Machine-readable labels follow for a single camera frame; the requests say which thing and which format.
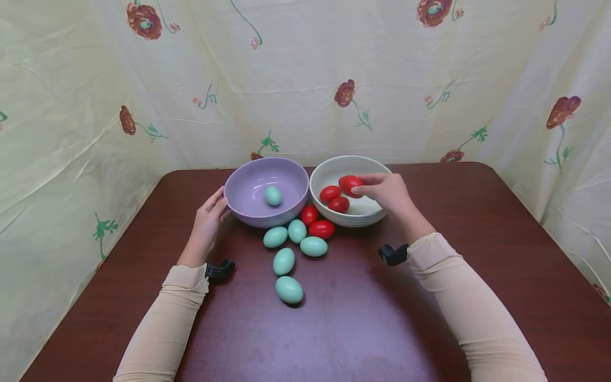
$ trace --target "fabric backdrop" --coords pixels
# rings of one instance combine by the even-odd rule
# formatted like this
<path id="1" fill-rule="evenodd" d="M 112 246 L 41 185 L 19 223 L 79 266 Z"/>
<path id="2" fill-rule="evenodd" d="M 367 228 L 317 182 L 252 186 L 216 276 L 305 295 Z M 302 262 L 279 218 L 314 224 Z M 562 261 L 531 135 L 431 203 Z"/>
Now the fabric backdrop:
<path id="1" fill-rule="evenodd" d="M 611 301 L 608 1 L 6 0 L 0 30 L 2 381 L 164 174 L 259 156 L 485 163 Z"/>

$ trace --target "cream fabric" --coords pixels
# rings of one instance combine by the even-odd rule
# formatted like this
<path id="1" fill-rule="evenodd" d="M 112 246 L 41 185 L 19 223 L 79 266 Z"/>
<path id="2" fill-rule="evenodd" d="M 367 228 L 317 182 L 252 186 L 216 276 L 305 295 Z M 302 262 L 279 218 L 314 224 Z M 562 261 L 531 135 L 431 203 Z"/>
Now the cream fabric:
<path id="1" fill-rule="evenodd" d="M 440 233 L 418 239 L 408 264 L 432 292 L 467 356 L 474 382 L 547 381 L 516 322 Z M 113 382 L 172 382 L 208 293 L 205 265 L 174 266 L 142 319 Z"/>
<path id="2" fill-rule="evenodd" d="M 611 301 L 610 2 L 438 3 L 2 1 L 0 380 L 164 174 L 253 152 L 486 163 Z"/>

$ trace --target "beige sleeve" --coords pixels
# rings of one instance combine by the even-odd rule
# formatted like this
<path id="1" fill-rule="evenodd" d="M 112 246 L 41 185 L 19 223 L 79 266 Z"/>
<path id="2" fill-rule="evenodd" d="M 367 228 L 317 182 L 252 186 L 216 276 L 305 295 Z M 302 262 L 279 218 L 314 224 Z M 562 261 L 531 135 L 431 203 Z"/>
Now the beige sleeve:
<path id="1" fill-rule="evenodd" d="M 131 338 L 113 382 L 172 382 L 208 293 L 206 265 L 175 265 Z"/>
<path id="2" fill-rule="evenodd" d="M 435 296 L 467 356 L 472 381 L 547 381 L 505 306 L 441 234 L 431 233 L 409 247 L 408 264 Z"/>

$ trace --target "wooden tabletop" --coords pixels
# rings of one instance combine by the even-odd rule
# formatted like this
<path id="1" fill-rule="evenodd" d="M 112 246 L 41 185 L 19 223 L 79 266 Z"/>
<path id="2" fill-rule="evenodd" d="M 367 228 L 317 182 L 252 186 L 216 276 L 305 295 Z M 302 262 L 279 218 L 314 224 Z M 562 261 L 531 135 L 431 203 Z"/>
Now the wooden tabletop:
<path id="1" fill-rule="evenodd" d="M 503 301 L 551 381 L 608 380 L 611 309 L 491 168 L 389 167 Z M 110 381 L 196 209 L 230 173 L 166 175 L 22 381 Z M 469 380 L 432 296 L 407 266 L 385 266 L 377 255 L 384 243 L 404 243 L 389 218 L 338 228 L 320 259 L 295 251 L 292 276 L 306 293 L 298 308 L 275 293 L 275 251 L 263 246 L 264 232 L 235 219 L 223 227 L 209 260 L 230 258 L 237 268 L 227 284 L 211 287 L 177 381 Z"/>

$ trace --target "bowl rim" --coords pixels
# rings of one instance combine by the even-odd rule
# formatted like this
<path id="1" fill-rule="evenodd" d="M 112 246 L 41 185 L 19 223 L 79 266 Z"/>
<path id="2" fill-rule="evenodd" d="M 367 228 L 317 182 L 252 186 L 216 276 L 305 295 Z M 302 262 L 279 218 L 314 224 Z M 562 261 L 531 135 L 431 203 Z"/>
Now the bowl rim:
<path id="1" fill-rule="evenodd" d="M 339 158 L 362 158 L 362 159 L 366 159 L 368 161 L 374 162 L 374 163 L 382 166 L 387 171 L 388 174 L 392 174 L 392 171 L 388 167 L 386 167 L 382 163 L 376 161 L 375 159 L 367 158 L 366 156 L 361 156 L 361 155 L 340 155 L 340 156 L 334 156 L 333 158 L 329 158 L 326 161 L 324 161 L 321 164 L 319 164 L 318 166 L 316 166 L 314 171 L 312 171 L 312 174 L 310 175 L 309 186 L 308 186 L 308 189 L 310 190 L 310 194 L 312 195 L 312 199 L 315 199 L 318 202 L 318 204 L 320 204 L 321 208 L 325 209 L 326 211 L 328 211 L 331 214 L 337 214 L 339 216 L 358 216 L 360 218 L 366 218 L 368 216 L 374 216 L 375 214 L 380 213 L 380 212 L 384 213 L 384 209 L 382 207 L 380 207 L 379 211 L 368 213 L 366 215 L 354 215 L 354 214 L 337 212 L 337 211 L 331 210 L 329 207 L 325 206 L 324 203 L 322 203 L 320 201 L 318 196 L 314 194 L 314 192 L 312 191 L 312 178 L 314 178 L 314 174 L 316 174 L 316 171 L 318 170 L 318 168 L 321 167 L 322 165 L 324 165 L 327 162 L 330 162 L 330 161 L 333 161 L 333 160 L 336 160 L 336 159 L 339 159 Z"/>
<path id="2" fill-rule="evenodd" d="M 227 183 L 229 182 L 229 180 L 231 180 L 231 178 L 233 177 L 233 175 L 234 175 L 236 172 L 238 172 L 238 171 L 239 171 L 239 170 L 240 170 L 242 167 L 246 167 L 246 166 L 248 166 L 248 165 L 249 165 L 249 164 L 251 164 L 251 163 L 254 163 L 254 162 L 257 162 L 257 161 L 265 161 L 265 160 L 276 160 L 276 161 L 277 161 L 277 160 L 284 160 L 284 161 L 289 161 L 289 162 L 293 162 L 293 163 L 297 164 L 297 165 L 298 165 L 298 166 L 301 168 L 301 170 L 303 171 L 303 174 L 305 174 L 305 176 L 306 176 L 306 177 L 307 177 L 307 179 L 308 179 L 308 187 L 305 189 L 306 191 L 304 192 L 304 194 L 303 194 L 303 195 L 302 195 L 302 196 L 299 198 L 299 200 L 298 200 L 298 201 L 297 201 L 295 204 L 293 204 L 292 206 L 290 206 L 290 207 L 288 207 L 288 208 L 286 208 L 286 209 L 284 209 L 284 210 L 282 210 L 282 211 L 280 211 L 280 212 L 277 212 L 277 213 L 275 213 L 275 214 L 273 214 L 273 215 L 266 215 L 266 216 L 252 216 L 252 215 L 247 215 L 247 214 L 245 214 L 245 213 L 241 213 L 241 212 L 239 212 L 239 211 L 235 210 L 235 209 L 232 207 L 232 205 L 231 205 L 231 199 L 229 199 L 229 200 L 228 200 L 228 202 L 227 202 L 227 206 L 229 207 L 229 209 L 230 209 L 231 211 L 233 211 L 233 212 L 237 213 L 237 214 L 240 214 L 241 216 L 244 216 L 245 218 L 251 218 L 251 219 L 267 219 L 267 218 L 275 218 L 276 216 L 279 216 L 279 215 L 281 215 L 281 214 L 283 214 L 283 213 L 286 213 L 286 212 L 290 211 L 292 208 L 295 208 L 295 206 L 299 205 L 299 203 L 301 203 L 301 201 L 303 200 L 303 198 L 304 198 L 304 197 L 307 197 L 307 193 L 309 192 L 309 189 L 310 189 L 310 176 L 308 175 L 308 173 L 307 173 L 306 169 L 304 168 L 304 166 L 302 166 L 300 163 L 298 163 L 298 162 L 296 162 L 296 161 L 294 161 L 294 160 L 292 160 L 292 159 L 285 158 L 284 156 L 267 156 L 267 157 L 265 157 L 265 158 L 259 158 L 259 159 L 257 159 L 257 160 L 253 160 L 253 161 L 250 161 L 250 162 L 244 163 L 242 166 L 240 166 L 240 167 L 236 168 L 236 169 L 235 169 L 235 170 L 234 170 L 234 171 L 231 173 L 231 175 L 229 175 L 229 178 L 227 178 L 227 180 L 225 181 L 225 184 L 224 184 L 224 186 L 223 186 L 223 196 L 224 196 L 224 197 L 227 197 L 227 195 L 225 194 L 225 191 L 226 191 L 227 187 L 225 187 L 225 186 L 227 185 Z"/>

